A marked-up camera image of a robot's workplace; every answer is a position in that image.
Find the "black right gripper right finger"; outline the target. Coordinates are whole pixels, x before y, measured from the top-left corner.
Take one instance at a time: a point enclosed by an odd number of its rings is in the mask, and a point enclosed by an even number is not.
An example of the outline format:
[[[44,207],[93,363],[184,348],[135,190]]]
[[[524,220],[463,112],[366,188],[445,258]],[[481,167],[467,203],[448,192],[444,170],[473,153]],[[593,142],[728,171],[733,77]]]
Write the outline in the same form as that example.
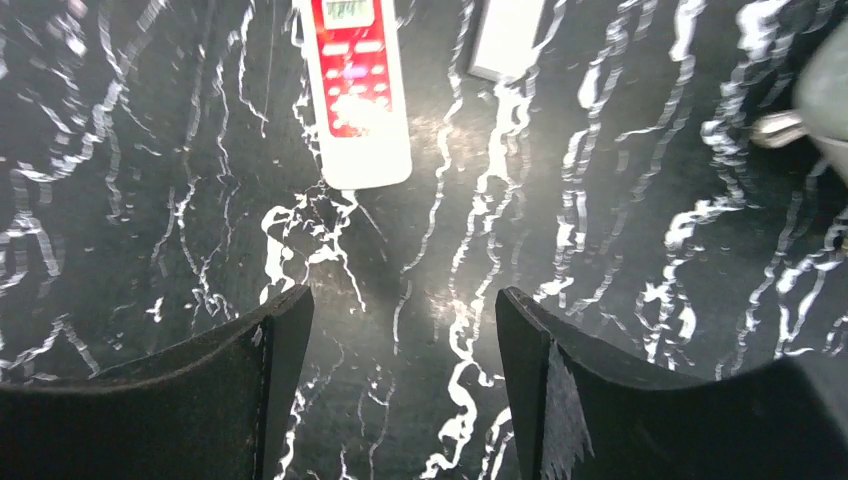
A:
[[[718,381],[637,358],[515,287],[496,299],[525,479],[843,479],[847,364],[813,352]]]

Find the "red and white remote control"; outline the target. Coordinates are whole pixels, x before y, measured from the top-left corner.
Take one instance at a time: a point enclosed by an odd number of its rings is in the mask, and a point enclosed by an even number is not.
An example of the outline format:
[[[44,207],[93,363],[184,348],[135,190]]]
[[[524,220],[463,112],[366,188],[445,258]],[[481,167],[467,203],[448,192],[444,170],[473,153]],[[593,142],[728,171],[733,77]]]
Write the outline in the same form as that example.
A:
[[[404,182],[412,158],[394,2],[311,0],[298,10],[325,182]]]

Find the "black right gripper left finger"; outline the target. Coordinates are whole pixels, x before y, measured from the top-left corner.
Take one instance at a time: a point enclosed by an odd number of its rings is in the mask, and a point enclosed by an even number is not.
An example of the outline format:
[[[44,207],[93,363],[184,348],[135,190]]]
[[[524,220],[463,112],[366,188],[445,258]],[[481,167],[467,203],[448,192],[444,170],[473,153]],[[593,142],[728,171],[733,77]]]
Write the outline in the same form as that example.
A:
[[[3,384],[5,479],[273,479],[314,312],[292,288],[82,381]]]

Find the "long white remote control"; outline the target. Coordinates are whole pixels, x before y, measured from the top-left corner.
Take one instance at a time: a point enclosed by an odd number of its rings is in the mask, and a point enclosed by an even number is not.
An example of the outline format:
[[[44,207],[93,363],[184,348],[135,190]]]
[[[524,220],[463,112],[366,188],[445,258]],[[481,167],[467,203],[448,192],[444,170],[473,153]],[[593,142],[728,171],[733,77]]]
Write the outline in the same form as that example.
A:
[[[543,0],[489,0],[483,6],[468,73],[497,82],[523,77],[537,55]]]

